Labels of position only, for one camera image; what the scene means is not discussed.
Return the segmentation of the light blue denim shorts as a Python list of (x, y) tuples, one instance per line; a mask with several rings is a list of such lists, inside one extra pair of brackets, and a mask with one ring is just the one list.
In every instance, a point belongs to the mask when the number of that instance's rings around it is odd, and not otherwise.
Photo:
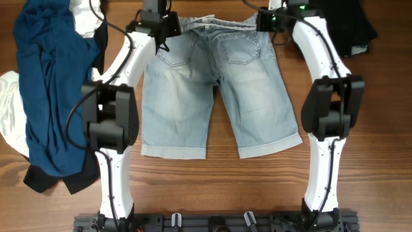
[(169, 51), (144, 71), (143, 155), (204, 159), (215, 88), (242, 159), (302, 142), (270, 36), (257, 31), (255, 17), (183, 17), (180, 26), (181, 34), (166, 40)]

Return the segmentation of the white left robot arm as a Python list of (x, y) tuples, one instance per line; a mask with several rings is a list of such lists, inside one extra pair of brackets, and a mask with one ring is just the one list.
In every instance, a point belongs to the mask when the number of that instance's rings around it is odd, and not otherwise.
[(129, 155), (139, 129), (135, 88), (157, 52), (169, 51), (166, 39), (181, 34), (175, 11), (143, 11), (140, 16), (127, 26), (122, 48), (109, 69), (82, 87), (84, 134), (100, 169), (102, 203), (97, 220), (103, 229), (132, 221)]

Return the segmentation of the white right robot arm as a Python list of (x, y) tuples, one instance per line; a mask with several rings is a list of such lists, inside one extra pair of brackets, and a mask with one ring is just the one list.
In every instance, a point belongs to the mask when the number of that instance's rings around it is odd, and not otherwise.
[(365, 83), (342, 63), (326, 19), (306, 3), (258, 9), (257, 30), (288, 30), (302, 53), (312, 87), (301, 110), (310, 141), (310, 176), (303, 213), (311, 220), (338, 212), (337, 179), (341, 153), (357, 122)]

